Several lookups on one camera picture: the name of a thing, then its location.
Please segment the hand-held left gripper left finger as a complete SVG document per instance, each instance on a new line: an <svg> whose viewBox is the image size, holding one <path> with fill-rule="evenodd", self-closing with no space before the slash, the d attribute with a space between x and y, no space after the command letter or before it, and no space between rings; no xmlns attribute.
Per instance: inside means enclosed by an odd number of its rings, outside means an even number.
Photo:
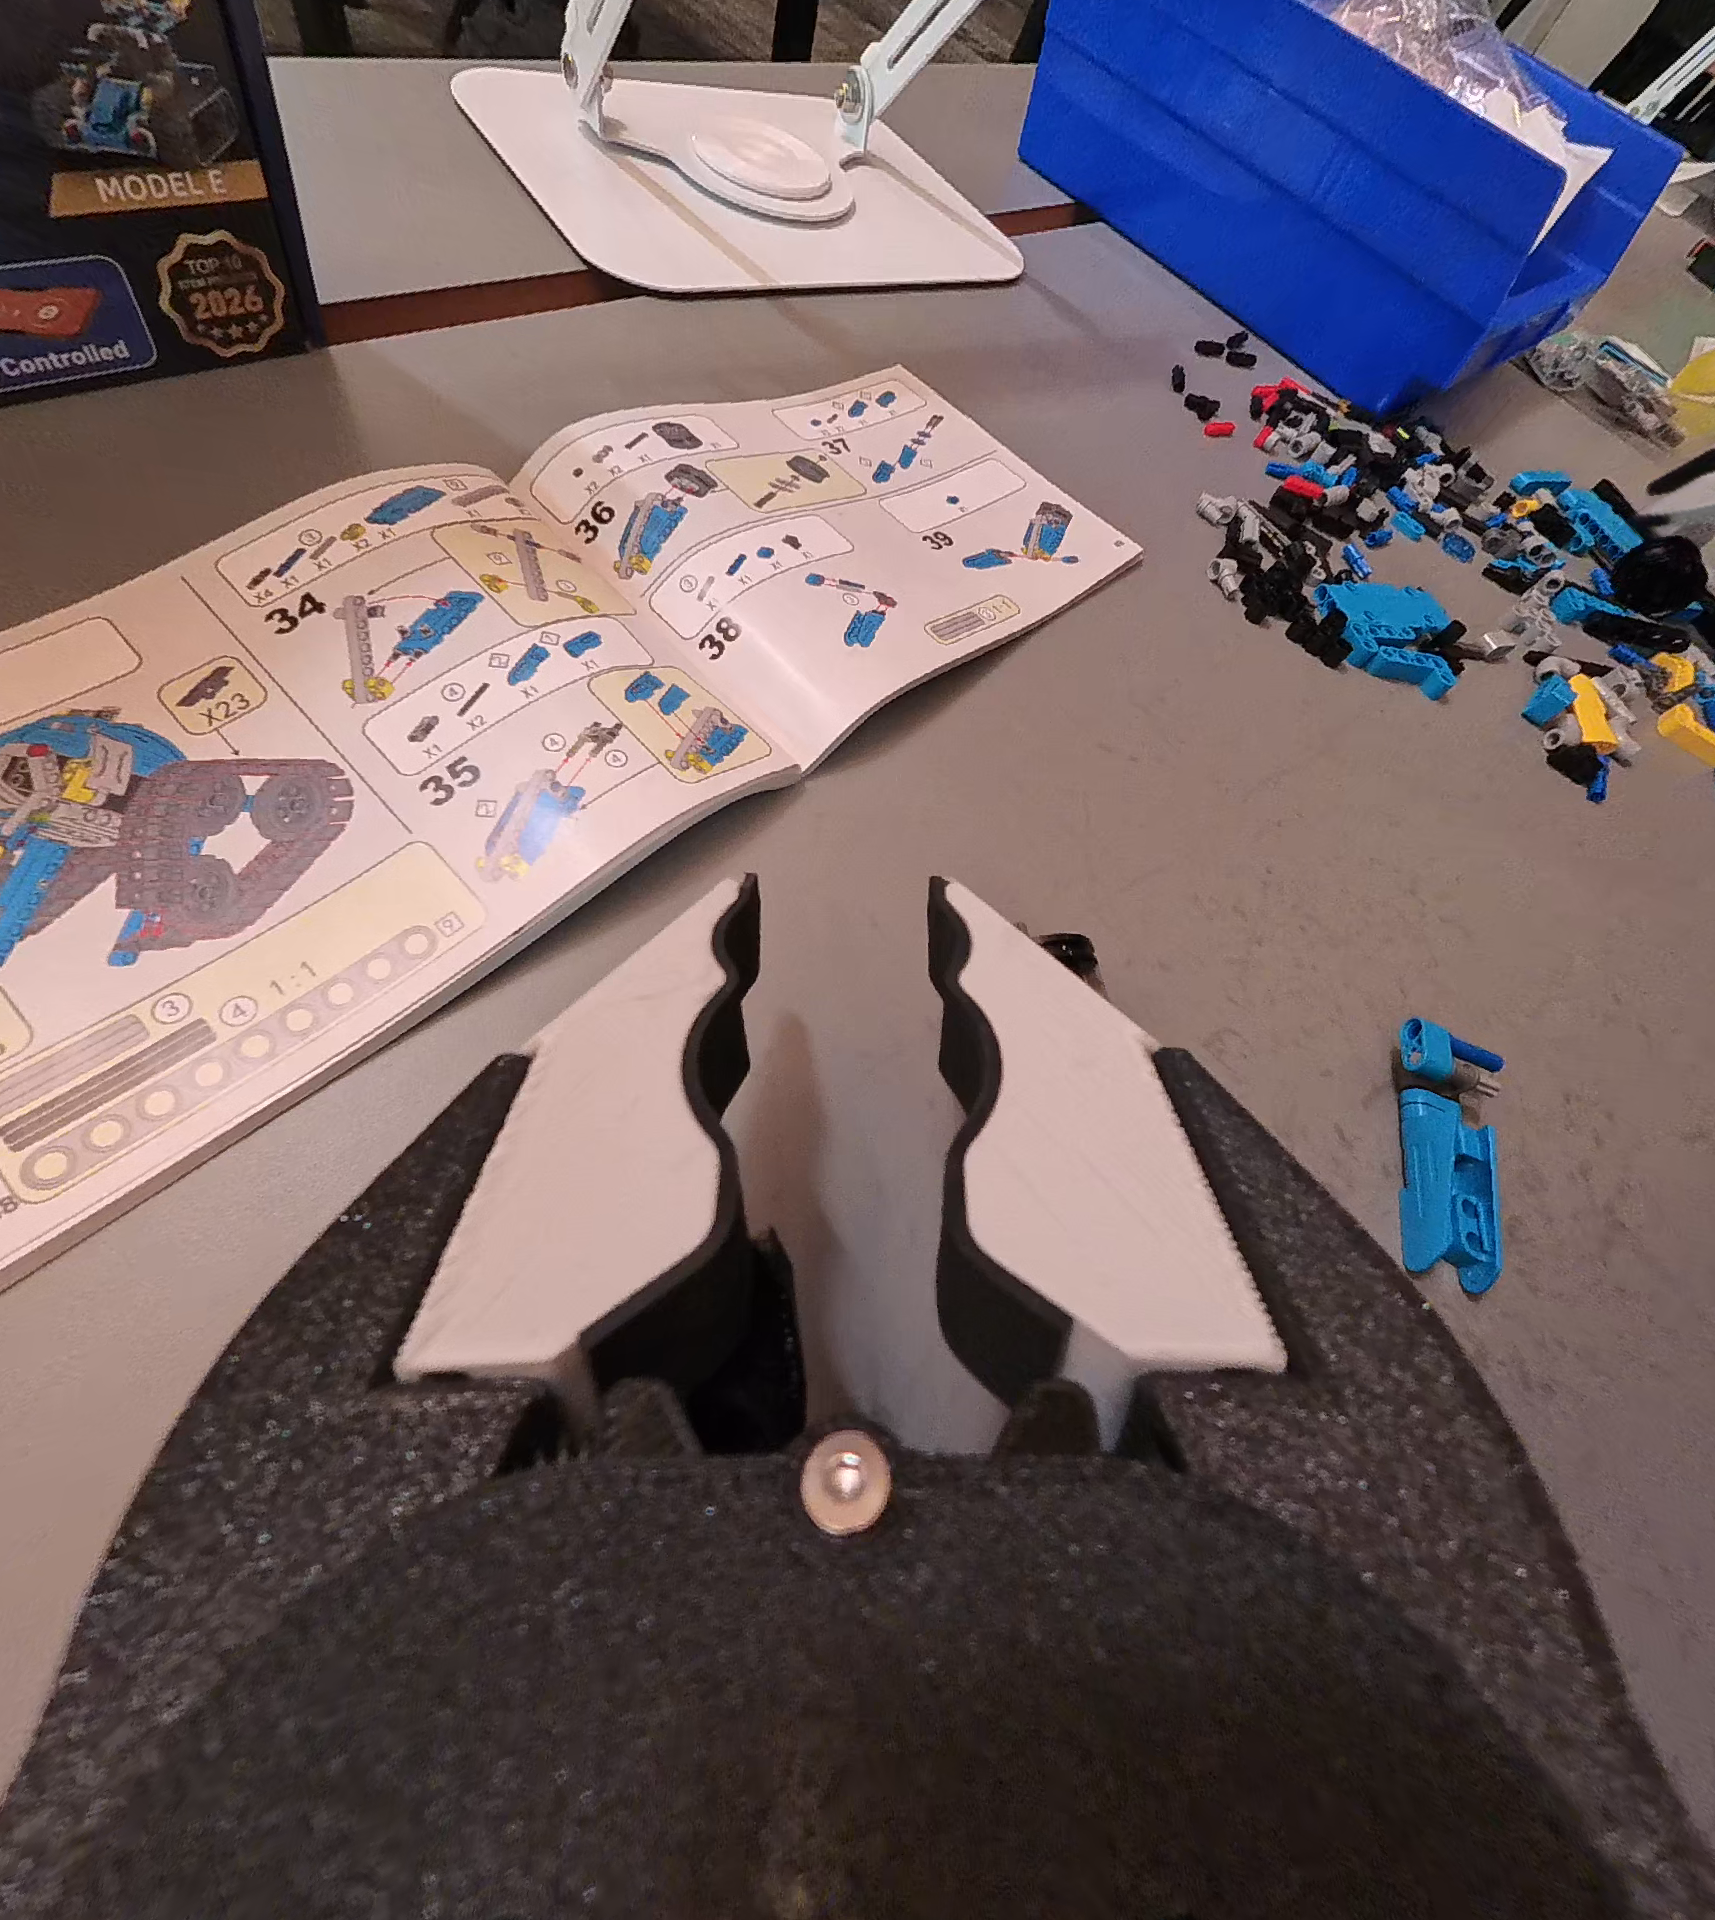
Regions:
<svg viewBox="0 0 1715 1920"><path fill-rule="evenodd" d="M699 1390L752 1320L726 1109L746 1078L754 874L704 889L528 1050L525 1080L412 1318L394 1378Z"/></svg>

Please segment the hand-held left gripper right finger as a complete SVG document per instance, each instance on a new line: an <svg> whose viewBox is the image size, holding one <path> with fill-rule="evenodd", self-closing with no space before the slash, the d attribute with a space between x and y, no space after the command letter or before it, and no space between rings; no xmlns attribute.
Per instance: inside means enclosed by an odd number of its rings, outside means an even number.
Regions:
<svg viewBox="0 0 1715 1920"><path fill-rule="evenodd" d="M940 1168L934 1304L1005 1413L1080 1390L1099 1446L1145 1375L1287 1374L1176 1092L1177 1055L955 876L929 880Z"/></svg>

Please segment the black wheel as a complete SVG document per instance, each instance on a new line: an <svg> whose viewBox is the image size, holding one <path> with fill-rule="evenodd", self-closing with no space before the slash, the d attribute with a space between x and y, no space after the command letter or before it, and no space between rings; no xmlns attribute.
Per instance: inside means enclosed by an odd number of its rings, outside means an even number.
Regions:
<svg viewBox="0 0 1715 1920"><path fill-rule="evenodd" d="M1712 599L1709 567L1687 537L1647 537L1610 564L1610 599L1643 618L1682 618Z"/></svg>

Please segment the small blue beam assembly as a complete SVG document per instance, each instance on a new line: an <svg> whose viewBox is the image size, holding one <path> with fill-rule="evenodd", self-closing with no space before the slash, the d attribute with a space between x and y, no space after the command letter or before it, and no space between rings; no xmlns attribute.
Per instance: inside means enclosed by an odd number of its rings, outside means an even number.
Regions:
<svg viewBox="0 0 1715 1920"><path fill-rule="evenodd" d="M1501 1055L1438 1020L1398 1025L1400 1266L1424 1274L1451 1263L1468 1299L1505 1266L1497 1143L1481 1119L1501 1067Z"/></svg>

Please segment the small clear parts bag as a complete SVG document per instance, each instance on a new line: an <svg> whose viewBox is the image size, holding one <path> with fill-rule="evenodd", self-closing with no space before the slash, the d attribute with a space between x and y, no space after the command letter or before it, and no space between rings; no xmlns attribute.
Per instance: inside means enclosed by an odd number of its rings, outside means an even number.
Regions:
<svg viewBox="0 0 1715 1920"><path fill-rule="evenodd" d="M1613 335L1564 331L1520 353L1516 369L1641 444L1687 441L1667 371Z"/></svg>

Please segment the pile of small building parts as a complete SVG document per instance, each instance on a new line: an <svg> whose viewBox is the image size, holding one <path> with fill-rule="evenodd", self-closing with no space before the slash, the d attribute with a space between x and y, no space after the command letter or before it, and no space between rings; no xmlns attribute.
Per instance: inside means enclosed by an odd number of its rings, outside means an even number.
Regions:
<svg viewBox="0 0 1715 1920"><path fill-rule="evenodd" d="M1207 582L1232 611L1319 667L1362 673L1314 588L1427 588L1464 620L1460 681L1468 662L1526 667L1520 723L1544 768L1589 803L1609 803L1641 732L1682 752L1715 792L1715 525L1667 532L1610 478L1501 473L1420 414L1369 416L1287 375L1251 386L1246 416L1268 493L1197 499L1218 537ZM1699 543L1712 599L1682 618L1620 610L1610 564L1647 537Z"/></svg>

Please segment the open instruction booklet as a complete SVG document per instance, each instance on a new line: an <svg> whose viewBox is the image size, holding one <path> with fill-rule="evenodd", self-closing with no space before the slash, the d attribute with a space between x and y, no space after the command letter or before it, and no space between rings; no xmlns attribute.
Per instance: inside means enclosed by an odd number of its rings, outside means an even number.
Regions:
<svg viewBox="0 0 1715 1920"><path fill-rule="evenodd" d="M0 633L0 1293L1138 557L890 367L363 473Z"/></svg>

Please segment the clear plastic bag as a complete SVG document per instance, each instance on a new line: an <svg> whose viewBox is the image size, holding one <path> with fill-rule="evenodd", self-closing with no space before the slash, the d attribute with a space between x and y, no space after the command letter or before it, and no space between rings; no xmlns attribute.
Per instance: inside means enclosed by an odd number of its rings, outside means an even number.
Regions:
<svg viewBox="0 0 1715 1920"><path fill-rule="evenodd" d="M1609 143L1572 136L1566 110L1525 73L1486 2L1314 2L1314 8L1560 172L1536 244L1610 157Z"/></svg>

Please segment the blue bin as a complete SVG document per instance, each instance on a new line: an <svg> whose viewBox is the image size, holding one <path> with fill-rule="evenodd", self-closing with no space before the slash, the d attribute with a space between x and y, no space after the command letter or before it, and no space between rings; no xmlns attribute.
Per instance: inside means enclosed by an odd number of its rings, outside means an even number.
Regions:
<svg viewBox="0 0 1715 1920"><path fill-rule="evenodd" d="M1391 414L1610 278L1679 144L1516 58L1564 167L1309 2L1051 2L1018 154L1336 396Z"/></svg>

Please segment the white stand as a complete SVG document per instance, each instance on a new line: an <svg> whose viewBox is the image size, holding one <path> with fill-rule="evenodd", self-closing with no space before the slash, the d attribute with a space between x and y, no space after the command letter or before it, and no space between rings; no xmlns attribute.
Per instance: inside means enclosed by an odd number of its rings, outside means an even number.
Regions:
<svg viewBox="0 0 1715 1920"><path fill-rule="evenodd" d="M617 82L632 2L567 2L557 73L467 69L452 100L560 235L643 291L1000 284L1022 251L882 127L973 8L906 2L833 96L799 96Z"/></svg>

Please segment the dark blue toy box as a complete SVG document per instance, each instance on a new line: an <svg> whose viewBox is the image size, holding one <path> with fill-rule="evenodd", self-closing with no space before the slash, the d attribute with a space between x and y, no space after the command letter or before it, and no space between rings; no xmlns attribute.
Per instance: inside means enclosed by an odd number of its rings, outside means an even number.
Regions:
<svg viewBox="0 0 1715 1920"><path fill-rule="evenodd" d="M0 406L323 343L253 2L0 2Z"/></svg>

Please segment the large blue frame block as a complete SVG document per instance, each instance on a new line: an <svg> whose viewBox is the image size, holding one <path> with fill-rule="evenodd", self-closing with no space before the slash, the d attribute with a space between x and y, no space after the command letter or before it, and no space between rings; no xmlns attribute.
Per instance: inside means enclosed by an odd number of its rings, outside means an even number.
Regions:
<svg viewBox="0 0 1715 1920"><path fill-rule="evenodd" d="M1442 703L1460 682L1454 648L1464 620L1427 588L1348 580L1318 586L1309 602L1323 618L1336 618L1346 667L1417 685L1429 703Z"/></svg>

